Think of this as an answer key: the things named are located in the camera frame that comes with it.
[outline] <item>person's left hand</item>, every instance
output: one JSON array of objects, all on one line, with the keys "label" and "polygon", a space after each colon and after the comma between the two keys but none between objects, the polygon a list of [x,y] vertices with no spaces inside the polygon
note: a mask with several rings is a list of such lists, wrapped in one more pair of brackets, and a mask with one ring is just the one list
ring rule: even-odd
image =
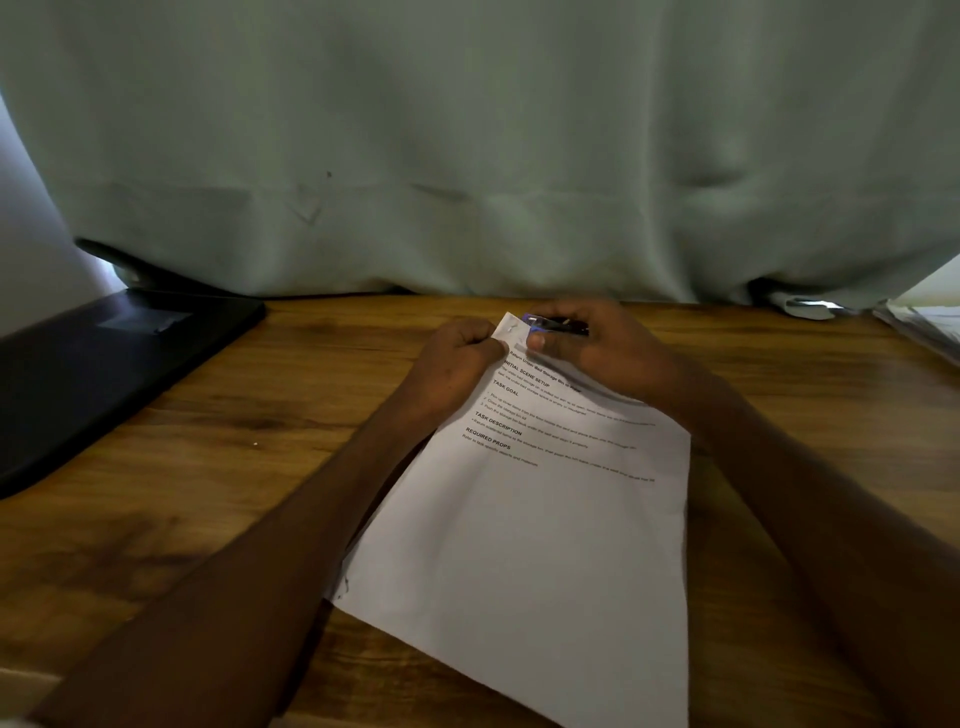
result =
[{"label": "person's left hand", "polygon": [[486,319],[450,321],[429,338],[413,369],[390,396],[426,437],[463,405],[480,377],[507,354]]}]

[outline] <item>white sheet of paper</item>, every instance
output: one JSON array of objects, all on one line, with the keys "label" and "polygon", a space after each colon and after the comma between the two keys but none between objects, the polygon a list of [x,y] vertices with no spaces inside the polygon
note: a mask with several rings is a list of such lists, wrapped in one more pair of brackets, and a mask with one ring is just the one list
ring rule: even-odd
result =
[{"label": "white sheet of paper", "polygon": [[567,728],[686,726],[689,435],[531,362],[528,331],[504,316],[509,356],[384,499],[331,599]]}]

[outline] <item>curtain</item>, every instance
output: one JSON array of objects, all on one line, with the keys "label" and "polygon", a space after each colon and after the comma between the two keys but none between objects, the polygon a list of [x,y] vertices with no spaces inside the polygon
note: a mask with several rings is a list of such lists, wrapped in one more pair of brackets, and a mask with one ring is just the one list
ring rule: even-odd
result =
[{"label": "curtain", "polygon": [[77,236],[242,294],[851,306],[960,252],[954,0],[0,0]]}]

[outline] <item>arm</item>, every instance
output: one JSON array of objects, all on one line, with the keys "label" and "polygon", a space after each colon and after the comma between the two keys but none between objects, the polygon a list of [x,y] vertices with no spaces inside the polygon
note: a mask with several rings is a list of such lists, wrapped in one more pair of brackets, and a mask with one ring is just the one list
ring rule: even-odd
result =
[{"label": "arm", "polygon": [[533,312],[587,321],[590,336],[534,333],[530,349],[646,401],[704,444],[907,724],[960,725],[955,548],[771,425],[618,303],[558,302]]},{"label": "arm", "polygon": [[506,353],[488,321],[441,327],[336,455],[71,672],[51,728],[264,726],[344,549],[390,472]]}]

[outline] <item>table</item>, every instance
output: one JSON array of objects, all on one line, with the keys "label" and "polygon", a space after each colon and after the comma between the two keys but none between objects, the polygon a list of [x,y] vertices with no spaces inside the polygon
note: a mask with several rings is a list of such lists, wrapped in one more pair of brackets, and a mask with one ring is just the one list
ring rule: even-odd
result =
[{"label": "table", "polygon": [[[431,329],[450,316],[496,321],[528,303],[270,303],[264,323],[41,483],[0,501],[0,716],[29,707],[280,501],[387,397]],[[960,545],[960,371],[870,316],[631,310],[775,423]],[[889,724],[804,586],[696,448],[689,487],[691,724]],[[285,722],[550,724],[336,610]]]}]

